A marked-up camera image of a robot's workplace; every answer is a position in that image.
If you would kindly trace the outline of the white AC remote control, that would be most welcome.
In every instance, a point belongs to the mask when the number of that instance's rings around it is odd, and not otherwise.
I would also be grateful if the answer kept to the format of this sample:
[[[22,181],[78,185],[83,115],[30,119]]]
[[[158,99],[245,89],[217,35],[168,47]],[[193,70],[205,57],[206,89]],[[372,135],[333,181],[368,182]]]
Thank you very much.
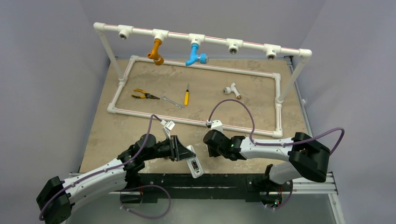
[[[194,179],[204,174],[204,171],[197,156],[187,159],[186,162]]]

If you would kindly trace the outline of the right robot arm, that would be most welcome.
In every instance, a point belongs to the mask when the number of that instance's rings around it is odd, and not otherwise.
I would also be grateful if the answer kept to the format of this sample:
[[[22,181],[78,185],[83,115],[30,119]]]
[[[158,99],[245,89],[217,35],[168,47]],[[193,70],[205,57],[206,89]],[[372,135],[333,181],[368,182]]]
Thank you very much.
[[[280,164],[268,166],[262,177],[263,186],[273,190],[280,184],[300,177],[313,182],[325,182],[331,151],[305,133],[279,140],[250,140],[245,136],[226,137],[210,130],[203,138],[209,156],[223,156],[232,161],[272,159]]]

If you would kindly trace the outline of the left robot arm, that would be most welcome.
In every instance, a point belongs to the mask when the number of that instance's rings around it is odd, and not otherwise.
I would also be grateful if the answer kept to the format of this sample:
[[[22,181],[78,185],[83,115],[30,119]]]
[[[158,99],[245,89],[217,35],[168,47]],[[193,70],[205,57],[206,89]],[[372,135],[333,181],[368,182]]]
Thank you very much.
[[[39,220],[60,224],[78,206],[114,191],[134,191],[143,186],[139,171],[145,161],[169,158],[171,161],[193,159],[191,146],[184,146],[176,135],[157,141],[144,134],[118,157],[85,174],[61,180],[59,176],[47,181],[36,198]]]

